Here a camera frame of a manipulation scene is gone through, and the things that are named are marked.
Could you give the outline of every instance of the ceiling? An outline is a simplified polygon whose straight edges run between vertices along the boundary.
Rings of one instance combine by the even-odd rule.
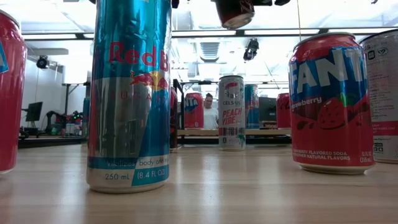
[[[66,67],[85,70],[83,73],[91,70],[91,40],[76,40],[74,35],[71,40],[46,39],[52,34],[92,34],[96,14],[92,3],[87,0],[1,0],[0,9],[21,21],[22,33],[32,56],[48,55],[50,60]],[[198,37],[193,31],[223,30],[215,5],[210,0],[182,0],[172,14],[175,37],[172,39],[172,76],[187,82],[217,81],[219,76],[235,74],[244,76],[247,82],[286,83],[288,58],[300,39],[306,38],[300,38],[299,29],[302,33],[314,31],[316,34],[318,29],[355,28],[353,32],[362,33],[357,28],[372,28],[365,33],[373,33],[380,31],[374,29],[376,27],[391,29],[398,26],[396,0],[379,0],[376,4],[371,4],[370,0],[298,0],[298,4],[291,0],[282,7],[264,6],[256,7],[255,10],[253,21],[241,29],[246,32],[258,30],[266,35],[258,38],[260,50],[255,59],[245,62],[244,49],[256,33],[251,37]],[[205,63],[217,57],[216,63]],[[268,84],[261,87],[276,88],[264,89],[267,93],[271,91],[271,95],[287,90],[278,90],[280,87],[287,88],[287,84],[281,83],[278,86]],[[194,85],[193,90],[213,92],[216,91],[216,85]]]

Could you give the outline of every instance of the can rim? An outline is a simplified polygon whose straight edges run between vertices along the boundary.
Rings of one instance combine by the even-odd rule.
[[[307,38],[305,40],[300,41],[298,44],[296,44],[296,46],[294,46],[293,50],[295,50],[296,47],[298,47],[299,45],[304,44],[307,41],[314,40],[314,39],[317,39],[319,37],[326,37],[326,36],[329,36],[329,35],[349,35],[349,36],[354,37],[354,39],[355,39],[355,35],[352,34],[352,33],[349,33],[349,32],[330,32],[330,33],[325,33],[325,34],[317,34],[317,35],[309,37],[309,38]]]
[[[0,9],[0,14],[3,14],[6,17],[8,17],[12,22],[14,22],[18,26],[19,30],[21,29],[21,22],[19,22],[14,16],[10,15],[9,13],[7,13],[2,9]]]
[[[238,78],[243,78],[243,77],[240,76],[240,75],[225,75],[225,76],[223,76],[223,77],[220,77],[219,80],[222,79],[222,78],[226,78],[226,77],[238,77]]]
[[[359,44],[362,44],[365,40],[369,40],[370,38],[377,37],[378,35],[387,34],[387,33],[394,32],[394,31],[398,31],[398,29],[391,29],[391,30],[386,30],[386,31],[380,32],[378,34],[372,34],[368,37],[363,38],[361,41],[359,41]]]

